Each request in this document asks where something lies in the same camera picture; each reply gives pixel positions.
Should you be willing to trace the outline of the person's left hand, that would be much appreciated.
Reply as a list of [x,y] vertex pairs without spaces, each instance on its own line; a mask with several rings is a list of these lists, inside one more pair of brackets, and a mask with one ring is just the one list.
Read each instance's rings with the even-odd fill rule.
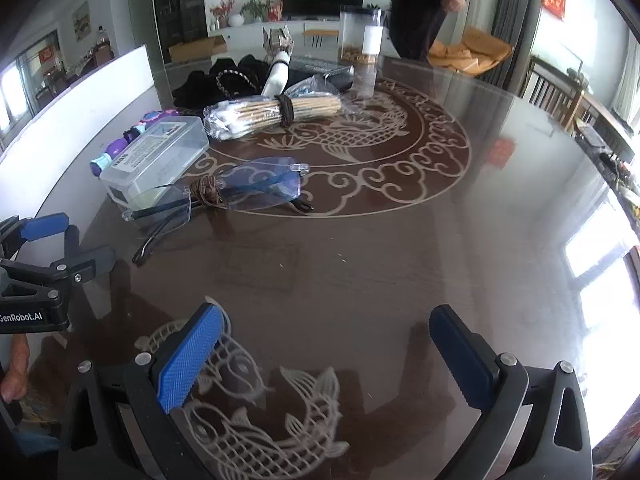
[[6,403],[20,400],[28,388],[28,366],[30,350],[25,334],[12,337],[11,359],[6,376],[1,382],[1,396]]

